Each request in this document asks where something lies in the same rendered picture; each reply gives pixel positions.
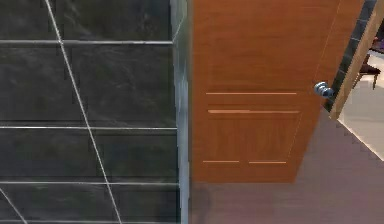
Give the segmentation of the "brown wooden room door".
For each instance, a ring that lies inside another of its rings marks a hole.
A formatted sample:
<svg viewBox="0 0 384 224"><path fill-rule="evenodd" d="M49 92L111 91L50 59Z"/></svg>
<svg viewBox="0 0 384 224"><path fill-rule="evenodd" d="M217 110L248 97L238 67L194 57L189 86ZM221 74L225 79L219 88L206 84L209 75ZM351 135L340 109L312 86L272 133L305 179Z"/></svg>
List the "brown wooden room door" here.
<svg viewBox="0 0 384 224"><path fill-rule="evenodd" d="M364 0L193 0L195 182L291 182Z"/></svg>

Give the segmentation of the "dark wooden chair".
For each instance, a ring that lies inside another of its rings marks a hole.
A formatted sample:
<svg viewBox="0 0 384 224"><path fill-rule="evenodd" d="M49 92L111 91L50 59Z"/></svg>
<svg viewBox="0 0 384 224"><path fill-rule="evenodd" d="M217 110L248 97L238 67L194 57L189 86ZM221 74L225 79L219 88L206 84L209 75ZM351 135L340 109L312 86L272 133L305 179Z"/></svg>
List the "dark wooden chair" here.
<svg viewBox="0 0 384 224"><path fill-rule="evenodd" d="M357 83L362 79L364 75L372 75L374 77L373 85L376 85L377 78L378 78L378 75L381 73L381 70L369 65L368 64L369 58L370 58L370 54L367 54L363 61L362 67L358 73L358 76L354 81L353 88L355 88Z"/></svg>

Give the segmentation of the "silver round door knob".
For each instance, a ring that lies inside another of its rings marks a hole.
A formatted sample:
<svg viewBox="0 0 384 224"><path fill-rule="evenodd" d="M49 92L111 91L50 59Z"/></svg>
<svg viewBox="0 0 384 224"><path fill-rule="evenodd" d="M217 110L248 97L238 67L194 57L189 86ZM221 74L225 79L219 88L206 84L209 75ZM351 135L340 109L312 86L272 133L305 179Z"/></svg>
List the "silver round door knob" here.
<svg viewBox="0 0 384 224"><path fill-rule="evenodd" d="M334 95L334 90L330 88L326 82L315 84L314 92L323 98L331 98Z"/></svg>

